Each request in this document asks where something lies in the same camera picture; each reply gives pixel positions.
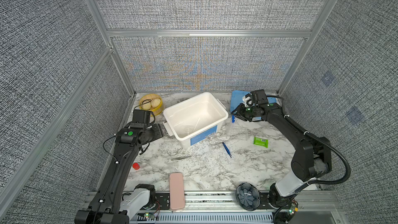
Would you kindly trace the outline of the blue-capped test tube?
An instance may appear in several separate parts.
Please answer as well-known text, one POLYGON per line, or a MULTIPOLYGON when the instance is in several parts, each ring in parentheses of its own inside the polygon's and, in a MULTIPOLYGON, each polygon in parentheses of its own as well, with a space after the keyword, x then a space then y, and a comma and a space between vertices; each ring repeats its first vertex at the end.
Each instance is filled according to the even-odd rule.
POLYGON ((242 141, 246 141, 249 138, 247 127, 235 116, 231 118, 231 122, 227 129, 227 135, 242 141))

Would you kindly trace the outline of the clear plastic funnel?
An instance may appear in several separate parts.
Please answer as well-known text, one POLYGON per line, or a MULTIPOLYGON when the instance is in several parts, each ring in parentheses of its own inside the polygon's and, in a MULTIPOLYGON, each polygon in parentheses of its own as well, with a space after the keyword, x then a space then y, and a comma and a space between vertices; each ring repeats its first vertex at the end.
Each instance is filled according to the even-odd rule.
POLYGON ((194 126, 187 125, 187 126, 183 127, 182 130, 183 130, 183 134, 188 136, 194 132, 194 126))

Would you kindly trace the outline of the metal tweezers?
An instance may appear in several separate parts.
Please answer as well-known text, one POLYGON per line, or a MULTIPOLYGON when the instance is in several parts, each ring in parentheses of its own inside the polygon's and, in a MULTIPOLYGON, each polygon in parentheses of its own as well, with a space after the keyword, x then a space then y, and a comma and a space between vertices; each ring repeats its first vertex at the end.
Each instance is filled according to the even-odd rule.
POLYGON ((184 159, 188 159, 188 158, 191 158, 191 156, 183 156, 183 157, 173 158, 173 159, 171 159, 171 161, 179 161, 179 160, 184 160, 184 159))

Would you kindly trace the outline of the blue plastic tweezers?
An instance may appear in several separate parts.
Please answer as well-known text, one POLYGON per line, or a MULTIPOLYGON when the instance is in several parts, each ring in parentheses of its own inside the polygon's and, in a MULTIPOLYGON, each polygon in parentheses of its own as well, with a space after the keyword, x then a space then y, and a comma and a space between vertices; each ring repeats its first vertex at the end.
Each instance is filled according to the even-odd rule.
POLYGON ((231 152, 230 152, 230 150, 228 149, 228 147, 227 147, 227 145, 225 144, 225 142, 222 142, 222 145, 223 145, 224 149, 226 150, 228 156, 229 156, 230 158, 232 158, 231 152))

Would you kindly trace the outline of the white plastic storage bin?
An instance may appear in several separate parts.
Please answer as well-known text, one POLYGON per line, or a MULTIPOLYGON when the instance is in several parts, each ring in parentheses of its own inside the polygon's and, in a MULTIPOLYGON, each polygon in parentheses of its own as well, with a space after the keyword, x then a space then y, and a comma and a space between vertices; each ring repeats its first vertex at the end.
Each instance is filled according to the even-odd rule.
POLYGON ((189 148, 220 131, 229 116, 226 107, 209 92, 170 106, 163 111, 163 115, 168 135, 174 136, 182 148, 189 148), (208 125, 188 136, 184 135, 183 127, 193 126, 201 117, 206 118, 208 125))

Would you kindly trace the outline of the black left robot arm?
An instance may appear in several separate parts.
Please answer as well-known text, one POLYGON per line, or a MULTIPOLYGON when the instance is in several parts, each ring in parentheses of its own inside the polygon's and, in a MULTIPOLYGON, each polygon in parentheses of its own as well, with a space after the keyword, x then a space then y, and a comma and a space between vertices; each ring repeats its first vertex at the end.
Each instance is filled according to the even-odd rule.
POLYGON ((122 200, 125 183, 138 155, 143 154, 151 142, 164 136, 160 125, 139 128, 131 124, 116 134, 113 157, 96 195, 87 209, 79 210, 76 224, 128 224, 143 207, 153 207, 156 202, 155 187, 139 184, 122 200))

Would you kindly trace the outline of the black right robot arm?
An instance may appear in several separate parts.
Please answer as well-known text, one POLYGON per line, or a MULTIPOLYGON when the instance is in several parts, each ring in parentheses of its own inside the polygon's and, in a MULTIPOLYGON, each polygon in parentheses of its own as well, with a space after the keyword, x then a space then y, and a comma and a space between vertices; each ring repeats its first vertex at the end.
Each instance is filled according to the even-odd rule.
POLYGON ((295 149, 291 160, 291 171, 281 180, 271 185, 268 201, 274 208, 288 204, 295 195, 317 179, 332 171, 330 141, 326 138, 310 136, 302 126, 286 115, 277 103, 241 103, 232 114, 243 121, 253 122, 260 118, 278 129, 295 149))

